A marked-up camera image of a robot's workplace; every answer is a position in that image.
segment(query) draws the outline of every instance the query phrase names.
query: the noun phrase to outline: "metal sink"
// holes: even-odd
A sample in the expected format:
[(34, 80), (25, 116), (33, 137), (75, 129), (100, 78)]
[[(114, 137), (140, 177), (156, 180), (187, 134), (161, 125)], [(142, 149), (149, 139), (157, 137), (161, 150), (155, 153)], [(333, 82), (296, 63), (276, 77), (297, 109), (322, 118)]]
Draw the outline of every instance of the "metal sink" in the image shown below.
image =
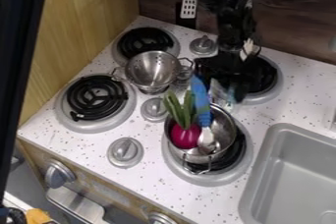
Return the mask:
[(271, 127), (239, 204), (246, 224), (335, 224), (336, 140)]

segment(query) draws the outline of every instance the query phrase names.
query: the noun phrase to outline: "speckled countertop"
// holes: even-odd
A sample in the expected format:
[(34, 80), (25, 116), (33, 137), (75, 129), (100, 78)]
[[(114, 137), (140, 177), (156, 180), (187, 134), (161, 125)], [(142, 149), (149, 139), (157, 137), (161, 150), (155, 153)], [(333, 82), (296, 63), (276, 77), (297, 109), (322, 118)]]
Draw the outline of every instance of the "speckled countertop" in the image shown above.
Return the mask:
[[(171, 31), (181, 42), (180, 57), (192, 59), (195, 55), (190, 52), (189, 44), (204, 35), (144, 17), (138, 17), (128, 29), (143, 26)], [(266, 48), (262, 55), (280, 66), (284, 86), (273, 100), (256, 106), (242, 106), (234, 115), (252, 136), (253, 160), (267, 129), (277, 123), (294, 124), (335, 138), (336, 134), (329, 129), (336, 107), (336, 66)], [(91, 73), (110, 73), (114, 65), (110, 44), (76, 78)], [(92, 135), (71, 132), (56, 120), (55, 96), (19, 129), (19, 138), (65, 157), (86, 171), (155, 201), (195, 223), (241, 224), (238, 202), (251, 168), (236, 182), (222, 187), (204, 188), (181, 180), (169, 170), (161, 155), (163, 123), (145, 122), (140, 115), (141, 104), (150, 96), (138, 91), (137, 95), (137, 108), (126, 123)], [(116, 168), (106, 158), (108, 146), (120, 137), (133, 137), (143, 144), (143, 160), (131, 169)]]

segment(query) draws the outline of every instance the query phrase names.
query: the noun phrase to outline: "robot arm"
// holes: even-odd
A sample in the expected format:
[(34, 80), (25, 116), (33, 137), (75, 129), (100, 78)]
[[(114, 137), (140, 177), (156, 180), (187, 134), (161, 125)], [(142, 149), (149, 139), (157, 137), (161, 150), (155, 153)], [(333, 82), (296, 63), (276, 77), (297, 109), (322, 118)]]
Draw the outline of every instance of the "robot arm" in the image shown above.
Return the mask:
[(216, 14), (218, 46), (224, 52), (238, 53), (252, 38), (256, 23), (252, 17), (252, 0), (197, 0), (209, 12)]
[(232, 100), (241, 102), (258, 78), (258, 67), (251, 58), (256, 22), (252, 17), (252, 0), (197, 0), (209, 12), (216, 14), (218, 25), (218, 55), (196, 60), (198, 74), (209, 84), (217, 79)]

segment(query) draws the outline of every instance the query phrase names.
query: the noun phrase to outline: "toy kitchen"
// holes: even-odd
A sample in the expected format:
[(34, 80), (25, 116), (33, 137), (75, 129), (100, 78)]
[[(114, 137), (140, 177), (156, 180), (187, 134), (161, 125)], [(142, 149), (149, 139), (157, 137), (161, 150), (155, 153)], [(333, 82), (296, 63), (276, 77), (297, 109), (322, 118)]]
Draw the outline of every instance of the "toy kitchen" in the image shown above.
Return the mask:
[(336, 67), (258, 46), (245, 1), (219, 36), (137, 16), (20, 126), (50, 202), (83, 223), (335, 223)]

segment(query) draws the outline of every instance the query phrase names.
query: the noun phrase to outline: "silver pot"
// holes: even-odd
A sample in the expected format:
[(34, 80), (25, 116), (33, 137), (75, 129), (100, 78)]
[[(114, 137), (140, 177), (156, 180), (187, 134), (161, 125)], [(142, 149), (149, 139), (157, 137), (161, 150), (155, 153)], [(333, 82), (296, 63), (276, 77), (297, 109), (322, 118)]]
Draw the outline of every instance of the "silver pot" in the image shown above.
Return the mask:
[(133, 57), (125, 67), (128, 81), (144, 93), (165, 90), (181, 72), (180, 60), (164, 51), (147, 51)]
[(164, 134), (165, 138), (168, 139), (169, 148), (173, 154), (183, 161), (185, 169), (189, 170), (186, 166), (186, 162), (193, 164), (208, 164), (208, 169), (201, 171), (198, 174), (210, 171), (211, 163), (223, 156), (226, 150), (235, 141), (237, 135), (235, 121), (229, 113), (215, 104), (211, 104), (210, 109), (213, 116), (210, 128), (215, 140), (219, 142), (218, 150), (212, 154), (203, 154), (198, 147), (192, 149), (181, 149), (175, 146), (174, 143), (171, 142), (170, 133), (176, 122), (171, 117), (167, 117), (164, 124)]

